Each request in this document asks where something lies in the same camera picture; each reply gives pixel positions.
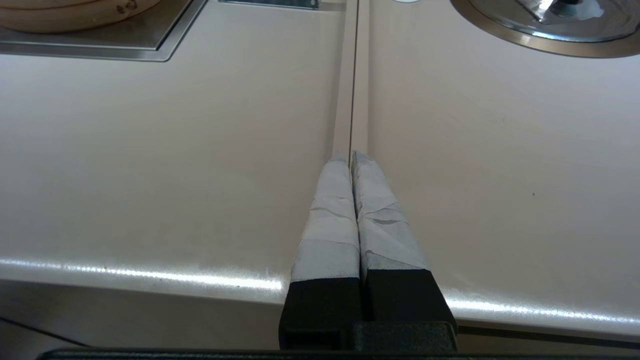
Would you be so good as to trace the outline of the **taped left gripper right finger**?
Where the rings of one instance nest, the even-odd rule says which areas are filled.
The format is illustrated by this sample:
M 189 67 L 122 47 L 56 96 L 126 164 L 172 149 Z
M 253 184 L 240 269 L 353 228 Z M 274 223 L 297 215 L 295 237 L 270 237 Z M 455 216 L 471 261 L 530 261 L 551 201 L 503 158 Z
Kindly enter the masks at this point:
M 365 317 L 375 322 L 457 322 L 400 202 L 382 169 L 365 153 L 352 155 Z

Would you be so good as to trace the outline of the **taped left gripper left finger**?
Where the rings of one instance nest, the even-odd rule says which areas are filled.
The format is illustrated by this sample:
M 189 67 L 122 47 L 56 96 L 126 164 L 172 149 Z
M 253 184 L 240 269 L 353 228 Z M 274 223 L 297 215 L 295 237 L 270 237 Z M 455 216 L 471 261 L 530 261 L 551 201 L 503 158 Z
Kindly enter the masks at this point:
M 362 319 L 361 247 L 348 161 L 323 166 L 278 326 L 281 350 L 347 350 Z

